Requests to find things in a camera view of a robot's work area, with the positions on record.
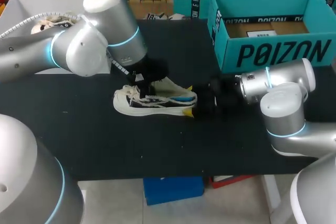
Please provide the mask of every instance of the white sneaker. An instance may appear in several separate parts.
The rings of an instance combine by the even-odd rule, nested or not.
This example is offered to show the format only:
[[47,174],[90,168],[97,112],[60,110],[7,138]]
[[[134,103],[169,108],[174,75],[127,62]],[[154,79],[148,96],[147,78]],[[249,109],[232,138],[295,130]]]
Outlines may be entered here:
[[192,108],[197,102],[196,93],[184,89],[168,77],[151,84],[152,95],[141,97],[137,86],[125,85],[114,93],[114,108],[125,115],[145,116],[168,114],[182,116],[183,111]]

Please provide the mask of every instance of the robotic arm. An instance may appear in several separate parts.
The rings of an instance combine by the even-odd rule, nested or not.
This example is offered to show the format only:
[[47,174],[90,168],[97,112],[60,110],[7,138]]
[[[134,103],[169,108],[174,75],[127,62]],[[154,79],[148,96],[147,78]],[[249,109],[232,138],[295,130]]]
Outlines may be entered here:
[[127,0],[84,0],[81,20],[69,29],[52,27],[0,43],[0,82],[50,68],[79,76],[98,73],[107,52],[130,72],[132,84],[148,84],[167,75],[164,63],[150,59]]

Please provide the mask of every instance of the open shoe box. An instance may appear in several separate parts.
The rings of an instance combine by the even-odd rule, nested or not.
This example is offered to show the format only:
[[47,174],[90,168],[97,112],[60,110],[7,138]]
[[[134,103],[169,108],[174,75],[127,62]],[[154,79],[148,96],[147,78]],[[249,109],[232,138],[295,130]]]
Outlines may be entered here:
[[325,0],[211,0],[207,24],[224,73],[303,57],[327,66],[336,55],[336,15]]

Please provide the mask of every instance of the white box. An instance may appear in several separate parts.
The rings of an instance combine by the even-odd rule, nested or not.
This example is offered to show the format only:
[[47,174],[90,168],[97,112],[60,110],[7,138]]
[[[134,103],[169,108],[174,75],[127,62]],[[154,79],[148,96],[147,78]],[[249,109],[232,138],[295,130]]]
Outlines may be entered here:
[[[20,23],[26,18],[45,12],[71,12],[73,15],[84,12],[83,0],[9,0],[6,8],[0,16],[0,34],[11,27]],[[27,24],[8,35],[11,36],[29,36],[32,27],[36,21]],[[110,73],[109,60],[99,71],[99,73]],[[40,73],[70,73],[67,70],[55,68],[42,71]]]

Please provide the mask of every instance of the sneaker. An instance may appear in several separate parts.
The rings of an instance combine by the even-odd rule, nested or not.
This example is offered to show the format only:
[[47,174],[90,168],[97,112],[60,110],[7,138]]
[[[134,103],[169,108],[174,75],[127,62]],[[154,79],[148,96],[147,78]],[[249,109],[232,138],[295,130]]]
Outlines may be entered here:
[[150,94],[142,95],[138,86],[125,85],[114,93],[114,108],[125,115],[185,115],[184,110],[197,102],[196,93],[184,89],[169,78],[152,82]]
[[76,20],[63,16],[48,16],[44,20],[39,20],[35,26],[31,29],[31,34],[39,33],[50,27],[59,26],[69,28],[76,23]]

